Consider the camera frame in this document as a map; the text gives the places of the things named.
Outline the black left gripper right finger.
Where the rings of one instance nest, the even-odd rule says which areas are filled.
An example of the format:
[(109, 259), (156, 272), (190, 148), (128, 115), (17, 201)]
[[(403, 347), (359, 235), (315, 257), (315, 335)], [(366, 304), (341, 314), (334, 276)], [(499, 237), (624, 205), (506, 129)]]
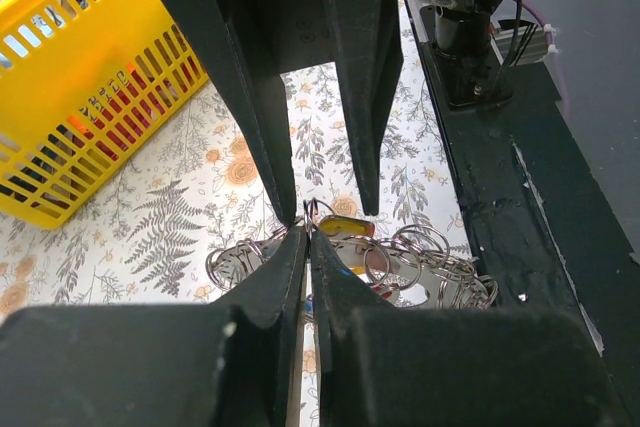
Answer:
[(626, 426), (579, 324), (538, 309), (399, 309), (310, 243), (324, 426)]

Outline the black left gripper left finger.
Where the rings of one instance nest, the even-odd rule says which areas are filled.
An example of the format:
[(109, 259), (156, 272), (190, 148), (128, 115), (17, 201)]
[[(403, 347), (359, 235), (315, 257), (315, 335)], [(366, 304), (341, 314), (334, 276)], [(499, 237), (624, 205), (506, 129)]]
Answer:
[(37, 306), (1, 327), (5, 426), (295, 426), (306, 235), (210, 304)]

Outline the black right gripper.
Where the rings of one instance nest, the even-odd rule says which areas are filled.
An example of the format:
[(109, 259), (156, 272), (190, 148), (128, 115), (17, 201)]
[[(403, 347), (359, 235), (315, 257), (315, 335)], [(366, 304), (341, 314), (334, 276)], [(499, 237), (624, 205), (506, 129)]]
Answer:
[(240, 127), (285, 225), (296, 194), (279, 71), (335, 61), (362, 208), (379, 213), (381, 147), (403, 64), (398, 0), (161, 1)]

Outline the yellow key tag with key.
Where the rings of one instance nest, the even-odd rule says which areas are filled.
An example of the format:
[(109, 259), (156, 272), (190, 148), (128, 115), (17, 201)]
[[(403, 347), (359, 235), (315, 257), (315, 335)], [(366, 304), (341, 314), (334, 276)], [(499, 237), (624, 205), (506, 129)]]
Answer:
[(340, 260), (354, 274), (364, 275), (365, 254), (373, 248), (370, 240), (375, 232), (373, 223), (357, 218), (328, 215), (318, 224), (329, 238)]

